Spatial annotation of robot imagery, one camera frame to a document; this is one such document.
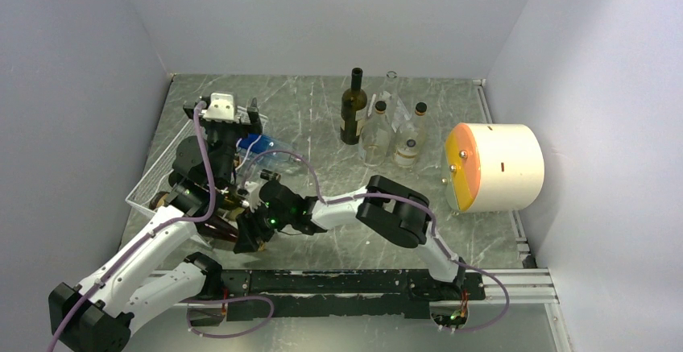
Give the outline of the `gold foil wine bottle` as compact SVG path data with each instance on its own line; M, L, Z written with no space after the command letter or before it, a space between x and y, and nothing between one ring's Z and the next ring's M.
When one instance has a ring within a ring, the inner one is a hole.
M259 232L245 222L238 221L233 226L218 216L197 225L198 233L218 241L221 249L230 250L235 254L247 254L262 251L265 247Z

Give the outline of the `dark green wine bottle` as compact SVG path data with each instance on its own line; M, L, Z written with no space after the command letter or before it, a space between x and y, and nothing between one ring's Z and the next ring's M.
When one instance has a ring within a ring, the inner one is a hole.
M350 87L341 97L340 139L347 145L355 145L366 119L367 95L362 89L363 70L353 68Z

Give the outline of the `clear bottle white label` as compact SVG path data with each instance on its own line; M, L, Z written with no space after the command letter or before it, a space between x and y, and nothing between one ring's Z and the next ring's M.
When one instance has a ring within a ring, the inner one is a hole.
M358 153L368 167L376 167L385 161L392 128L387 117L387 103L379 100L374 104L373 113L362 128Z

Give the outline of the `clear amber liquor bottle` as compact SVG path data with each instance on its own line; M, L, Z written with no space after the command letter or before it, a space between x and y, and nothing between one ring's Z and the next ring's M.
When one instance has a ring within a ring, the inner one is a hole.
M425 102L418 102L414 114L409 120L402 123L395 139L393 161L402 168L410 168L416 163L427 139L427 131L424 126L424 116L428 106Z

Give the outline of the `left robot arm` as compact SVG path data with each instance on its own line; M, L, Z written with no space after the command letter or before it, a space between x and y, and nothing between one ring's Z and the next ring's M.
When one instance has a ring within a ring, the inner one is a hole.
M257 110L242 122L228 93L214 93L185 106L195 134L176 154L176 187L164 206L109 261L75 286L59 284L48 297L53 351L122 351L146 323L175 304L199 296L212 300L223 288L222 267L195 253L175 269L147 277L181 244L200 237L200 228L222 202L221 189L233 182L234 156L241 137L260 126Z

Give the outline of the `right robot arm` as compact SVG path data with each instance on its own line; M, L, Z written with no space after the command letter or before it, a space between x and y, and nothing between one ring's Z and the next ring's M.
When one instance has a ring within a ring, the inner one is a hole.
M330 198L302 197L269 180L257 189L256 204L236 222L236 254L258 251L287 226L314 235L361 224L395 246L415 250L441 297L453 299L466 286L464 261L439 233L428 198L384 176L372 176L366 186Z

